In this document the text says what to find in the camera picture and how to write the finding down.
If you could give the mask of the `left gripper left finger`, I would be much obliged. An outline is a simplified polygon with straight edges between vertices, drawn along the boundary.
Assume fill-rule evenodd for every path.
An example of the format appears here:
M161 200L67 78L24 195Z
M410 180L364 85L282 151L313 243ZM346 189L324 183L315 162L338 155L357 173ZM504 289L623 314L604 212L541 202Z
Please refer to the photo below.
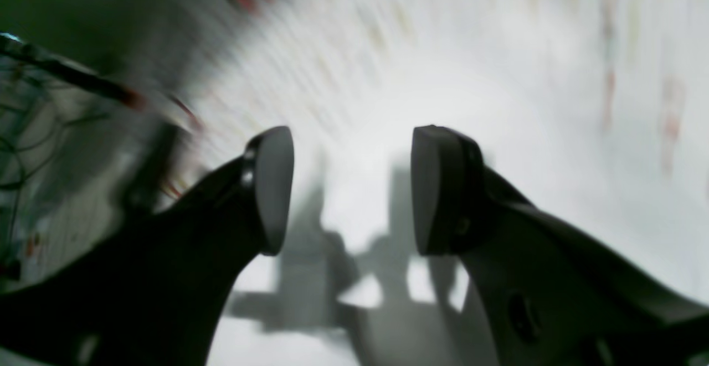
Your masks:
M204 365L241 271L284 244L290 128L253 137L169 209L2 295L2 348L48 365Z

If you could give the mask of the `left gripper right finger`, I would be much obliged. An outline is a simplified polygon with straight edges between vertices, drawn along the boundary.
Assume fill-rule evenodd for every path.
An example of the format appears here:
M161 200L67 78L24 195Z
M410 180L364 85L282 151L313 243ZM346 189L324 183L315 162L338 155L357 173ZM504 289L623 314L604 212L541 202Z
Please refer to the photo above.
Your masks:
M413 129L415 242L469 277L454 344L470 365L706 365L707 306L544 212L443 126Z

